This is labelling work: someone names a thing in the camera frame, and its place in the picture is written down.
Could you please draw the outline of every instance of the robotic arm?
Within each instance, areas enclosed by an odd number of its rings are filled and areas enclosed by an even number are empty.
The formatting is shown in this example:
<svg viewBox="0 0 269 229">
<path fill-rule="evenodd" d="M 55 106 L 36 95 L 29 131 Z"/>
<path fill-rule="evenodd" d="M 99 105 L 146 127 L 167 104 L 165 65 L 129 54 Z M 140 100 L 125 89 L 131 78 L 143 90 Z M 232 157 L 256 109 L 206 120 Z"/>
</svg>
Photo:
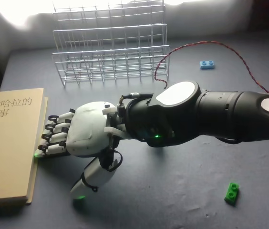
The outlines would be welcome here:
<svg viewBox="0 0 269 229">
<path fill-rule="evenodd" d="M 133 99 L 125 107 L 124 99 Z M 177 83 L 160 94 L 131 93 L 115 107 L 94 102 L 50 116 L 35 156 L 94 157 L 71 189 L 74 199 L 97 192 L 122 163 L 122 139 L 151 147 L 185 143 L 199 135 L 230 144 L 269 139 L 269 94 L 202 91 Z"/>
</svg>

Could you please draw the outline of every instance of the lego brick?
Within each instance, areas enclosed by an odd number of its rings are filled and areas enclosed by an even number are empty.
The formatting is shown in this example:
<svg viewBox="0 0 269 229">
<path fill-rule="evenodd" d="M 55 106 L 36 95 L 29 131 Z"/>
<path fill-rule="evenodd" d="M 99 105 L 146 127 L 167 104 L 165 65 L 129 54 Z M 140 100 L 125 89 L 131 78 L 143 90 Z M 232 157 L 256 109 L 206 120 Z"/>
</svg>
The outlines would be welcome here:
<svg viewBox="0 0 269 229">
<path fill-rule="evenodd" d="M 238 197 L 238 184 L 230 183 L 229 188 L 226 193 L 225 201 L 230 205 L 235 205 L 235 202 Z"/>
<path fill-rule="evenodd" d="M 200 69 L 213 69 L 214 67 L 214 61 L 200 61 Z"/>
</svg>

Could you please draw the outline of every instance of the wire rack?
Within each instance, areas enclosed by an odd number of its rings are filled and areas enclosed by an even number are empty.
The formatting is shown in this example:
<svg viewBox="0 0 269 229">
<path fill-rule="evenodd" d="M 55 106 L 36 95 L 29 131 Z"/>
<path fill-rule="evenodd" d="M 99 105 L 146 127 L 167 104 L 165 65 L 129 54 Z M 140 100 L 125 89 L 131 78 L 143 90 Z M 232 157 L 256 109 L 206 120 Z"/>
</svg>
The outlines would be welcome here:
<svg viewBox="0 0 269 229">
<path fill-rule="evenodd" d="M 54 5 L 58 30 L 52 54 L 66 82 L 151 76 L 169 51 L 163 1 L 146 0 L 102 6 Z M 167 79 L 169 58 L 157 72 Z"/>
</svg>

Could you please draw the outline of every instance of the table surface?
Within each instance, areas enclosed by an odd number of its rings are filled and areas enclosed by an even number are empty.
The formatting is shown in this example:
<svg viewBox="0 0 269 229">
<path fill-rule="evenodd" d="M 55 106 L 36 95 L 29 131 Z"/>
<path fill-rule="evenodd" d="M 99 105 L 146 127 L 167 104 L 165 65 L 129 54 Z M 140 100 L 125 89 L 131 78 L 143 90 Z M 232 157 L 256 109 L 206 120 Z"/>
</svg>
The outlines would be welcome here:
<svg viewBox="0 0 269 229">
<path fill-rule="evenodd" d="M 269 90 L 269 32 L 171 41 L 171 48 L 218 40 L 237 50 L 256 79 Z M 60 115 L 92 101 L 118 103 L 121 94 L 164 86 L 151 77 L 68 83 L 63 88 L 51 59 L 53 50 L 17 51 L 10 56 L 1 90 L 45 89 L 47 115 Z M 200 70 L 199 61 L 216 68 Z M 242 61 L 215 44 L 187 47 L 171 55 L 169 85 L 194 80 L 202 88 L 262 92 Z M 200 136 L 179 146 L 151 148 L 121 141 L 123 163 L 95 195 L 73 202 L 69 191 L 91 158 L 73 156 L 39 163 L 33 203 L 0 208 L 5 229 L 269 229 L 269 141 L 227 145 Z M 224 202 L 230 182 L 240 185 L 236 207 Z"/>
</svg>

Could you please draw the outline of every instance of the white wall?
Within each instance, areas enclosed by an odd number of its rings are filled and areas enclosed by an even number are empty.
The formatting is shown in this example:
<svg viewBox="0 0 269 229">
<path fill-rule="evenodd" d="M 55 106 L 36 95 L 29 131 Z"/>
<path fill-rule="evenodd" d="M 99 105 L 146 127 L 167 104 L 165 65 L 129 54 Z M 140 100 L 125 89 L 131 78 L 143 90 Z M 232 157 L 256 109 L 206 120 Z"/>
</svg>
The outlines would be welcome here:
<svg viewBox="0 0 269 229">
<path fill-rule="evenodd" d="M 3 15 L 8 13 L 13 19 L 22 19 L 29 2 L 3 7 L 0 12 L 0 68 L 4 72 L 8 56 L 17 49 L 54 47 L 52 30 L 56 29 L 49 7 L 41 13 L 30 15 L 21 26 L 11 24 Z M 210 34 L 224 34 L 243 31 L 248 26 L 253 0 L 179 0 L 179 5 L 166 1 L 166 23 L 168 37 L 185 37 Z"/>
</svg>

